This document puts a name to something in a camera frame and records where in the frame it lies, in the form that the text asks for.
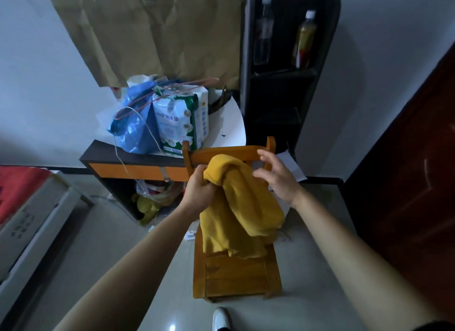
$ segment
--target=hand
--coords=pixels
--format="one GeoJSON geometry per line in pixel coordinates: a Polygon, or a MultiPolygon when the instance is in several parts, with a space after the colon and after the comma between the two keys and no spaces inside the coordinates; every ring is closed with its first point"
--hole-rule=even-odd
{"type": "Polygon", "coordinates": [[[199,214],[204,211],[212,202],[215,196],[217,186],[213,183],[204,181],[204,170],[207,166],[199,165],[193,175],[191,175],[185,195],[180,202],[179,208],[186,211],[195,221],[199,218],[199,214]]]}
{"type": "Polygon", "coordinates": [[[272,165],[272,171],[259,168],[253,172],[253,176],[267,181],[278,197],[295,207],[299,194],[304,191],[303,187],[274,154],[266,150],[258,150],[258,154],[261,156],[261,161],[272,165]]]}

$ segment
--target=forearm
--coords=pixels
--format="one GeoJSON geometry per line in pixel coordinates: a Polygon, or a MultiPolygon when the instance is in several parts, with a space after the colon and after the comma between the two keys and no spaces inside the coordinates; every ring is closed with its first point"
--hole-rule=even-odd
{"type": "Polygon", "coordinates": [[[411,284],[313,196],[302,190],[294,206],[369,330],[411,331],[441,319],[411,284]]]}
{"type": "Polygon", "coordinates": [[[56,330],[137,330],[191,223],[177,208],[111,268],[56,330]]]}

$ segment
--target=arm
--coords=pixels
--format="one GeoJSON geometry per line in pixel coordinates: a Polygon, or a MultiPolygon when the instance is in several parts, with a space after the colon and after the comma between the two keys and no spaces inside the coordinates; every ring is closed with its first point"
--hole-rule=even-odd
{"type": "Polygon", "coordinates": [[[265,179],[276,195],[302,217],[345,294],[371,331],[411,331],[441,315],[387,261],[347,230],[306,192],[272,153],[258,150],[272,165],[253,175],[265,179]]]}
{"type": "Polygon", "coordinates": [[[137,330],[191,222],[212,201],[204,166],[191,176],[180,205],[128,252],[68,312],[55,330],[137,330]]]}

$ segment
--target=chair backrest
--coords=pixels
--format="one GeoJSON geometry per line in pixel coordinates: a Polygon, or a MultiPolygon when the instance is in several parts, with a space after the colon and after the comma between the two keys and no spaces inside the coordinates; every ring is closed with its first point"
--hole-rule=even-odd
{"type": "MultiPolygon", "coordinates": [[[[195,167],[199,164],[208,164],[213,156],[220,154],[230,155],[251,165],[251,162],[259,160],[258,149],[264,149],[275,153],[275,148],[276,143],[274,137],[267,137],[267,146],[265,147],[259,145],[245,145],[242,147],[210,147],[195,151],[190,151],[189,142],[184,141],[182,145],[182,155],[188,176],[190,177],[193,174],[195,167]]],[[[265,164],[264,168],[267,170],[271,169],[268,164],[265,164]]]]}

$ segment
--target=brown paper bag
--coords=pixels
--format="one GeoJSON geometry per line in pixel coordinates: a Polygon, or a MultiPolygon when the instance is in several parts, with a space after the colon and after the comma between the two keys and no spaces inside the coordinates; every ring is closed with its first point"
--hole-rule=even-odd
{"type": "Polygon", "coordinates": [[[100,87],[132,75],[238,88],[243,0],[52,0],[100,87]]]}

